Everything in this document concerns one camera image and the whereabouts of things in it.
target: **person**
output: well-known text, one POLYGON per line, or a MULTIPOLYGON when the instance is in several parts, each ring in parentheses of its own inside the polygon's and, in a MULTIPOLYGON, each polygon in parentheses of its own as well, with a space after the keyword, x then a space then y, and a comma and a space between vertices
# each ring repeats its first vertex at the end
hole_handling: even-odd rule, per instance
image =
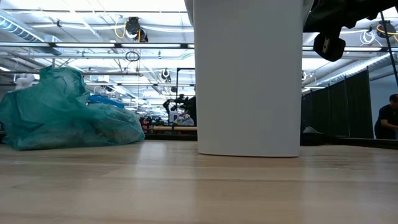
POLYGON ((379 111, 379 118, 374 126, 377 139, 397 139, 398 130, 398 94, 390 96, 390 104, 379 111))

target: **teal plastic sheet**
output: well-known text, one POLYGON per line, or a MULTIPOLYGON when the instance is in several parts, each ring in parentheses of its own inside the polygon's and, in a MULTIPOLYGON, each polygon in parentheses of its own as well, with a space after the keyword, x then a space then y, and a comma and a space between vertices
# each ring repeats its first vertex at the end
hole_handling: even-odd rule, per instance
POLYGON ((29 150, 115 146, 144 139, 134 113, 112 105, 86 105, 89 96, 79 71, 41 69, 37 85, 2 99, 3 142, 29 150))

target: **dark partition curtain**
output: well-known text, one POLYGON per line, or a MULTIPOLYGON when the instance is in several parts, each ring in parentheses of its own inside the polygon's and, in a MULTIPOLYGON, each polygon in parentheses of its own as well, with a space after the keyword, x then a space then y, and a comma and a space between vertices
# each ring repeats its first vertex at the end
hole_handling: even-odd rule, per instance
POLYGON ((302 129, 339 137, 373 138, 369 73, 361 72, 302 97, 302 129))

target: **ceiling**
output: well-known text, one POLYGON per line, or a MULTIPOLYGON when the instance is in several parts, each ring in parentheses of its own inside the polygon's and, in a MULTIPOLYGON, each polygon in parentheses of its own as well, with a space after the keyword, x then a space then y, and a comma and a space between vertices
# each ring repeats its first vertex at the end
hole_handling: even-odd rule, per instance
MULTIPOLYGON (((149 42, 194 43, 193 27, 190 25, 188 19, 184 0, 2 0, 0 1, 0 9, 2 9, 2 13, 26 27, 32 33, 41 37, 53 35, 62 42, 134 42, 126 36, 122 39, 116 37, 114 26, 115 23, 123 25, 128 17, 137 16, 140 18, 140 25, 148 27, 148 29, 144 29, 147 32, 149 42), (63 26, 56 26, 57 21, 60 21, 63 26), (90 26, 90 29, 95 30, 96 34, 88 29, 85 24, 90 26)), ((393 25, 398 25, 398 13, 395 9, 386 10, 384 16, 393 25)), ((348 46, 364 45, 360 39, 360 36, 363 35, 362 30, 369 29, 369 26, 375 28, 378 21, 379 19, 375 19, 374 21, 359 21, 354 29, 343 29, 341 38, 347 42, 348 46), (346 33, 347 31, 357 31, 357 33, 346 33)), ((116 29, 116 32, 118 35, 122 35, 123 29, 116 29)), ((313 34, 304 34, 303 44, 312 45, 314 38, 313 34)), ((3 29, 0 29, 0 40, 24 41, 3 29)), ((393 45, 398 46, 394 39, 391 39, 391 42, 393 45)), ((364 46, 378 45, 386 46, 386 40, 376 37, 375 40, 364 46)), ((49 54, 47 54, 48 57, 46 58, 46 54, 42 52, 31 52, 28 49, 22 48, 14 50, 40 63, 46 65, 51 65, 52 63, 49 54)), ((170 70, 170 76, 174 82, 176 79, 176 68, 195 67, 193 50, 143 49, 141 50, 143 60, 141 60, 140 65, 136 62, 129 63, 123 60, 124 54, 123 49, 64 49, 63 52, 63 55, 78 57, 71 59, 68 66, 79 68, 83 71, 116 72, 120 68, 124 70, 127 67, 129 71, 134 71, 139 67, 140 72, 144 74, 143 77, 140 77, 139 81, 141 83, 162 82, 160 74, 164 68, 170 70), (82 51, 85 52, 86 57, 80 57, 82 56, 82 51), (110 57, 119 57, 122 59, 113 60, 109 59, 110 57)), ((324 77, 328 73, 341 69, 359 59, 366 60, 376 56, 367 52, 345 54, 341 60, 331 63, 318 57, 316 54, 307 53, 303 55, 302 66, 304 71, 313 74, 312 79, 314 79, 315 77, 324 77)), ((0 57, 9 58, 10 56, 0 52, 0 57)), ((12 68, 8 65, 8 69, 15 70, 17 66, 22 66, 22 60, 15 58, 12 61, 18 61, 20 64, 12 68)), ((60 65, 66 61, 67 58, 58 58, 57 64, 60 65)), ((184 72, 180 74, 179 81, 195 83, 195 72, 184 72)), ((308 78, 307 83, 311 83, 312 79, 308 78)), ((137 77, 133 76, 111 76, 110 80, 124 83, 138 82, 137 77)), ((140 97, 154 97, 160 101, 164 101, 164 99, 169 97, 167 95, 172 94, 170 88, 161 89, 162 95, 159 95, 159 91, 152 87, 130 86, 126 89, 132 93, 137 93, 140 97)), ((181 89, 181 92, 186 95, 195 95, 195 90, 190 87, 184 90, 181 89)))

